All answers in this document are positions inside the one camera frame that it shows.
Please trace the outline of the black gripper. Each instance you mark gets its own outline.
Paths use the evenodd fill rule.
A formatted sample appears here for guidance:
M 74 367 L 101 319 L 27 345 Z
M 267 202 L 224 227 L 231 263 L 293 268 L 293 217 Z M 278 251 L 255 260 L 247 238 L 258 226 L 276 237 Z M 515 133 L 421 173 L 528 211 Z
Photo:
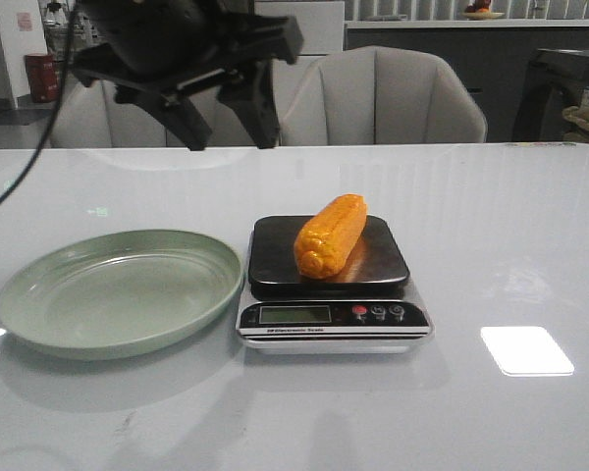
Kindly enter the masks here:
M 71 66 L 79 82 L 116 85 L 114 100 L 140 108 L 192 151 L 202 151 L 212 129 L 187 98 L 219 87 L 260 149 L 277 145 L 279 118 L 273 63 L 296 62 L 303 35 L 293 16 L 228 10 L 221 1 L 79 1 L 103 38 L 78 53 Z

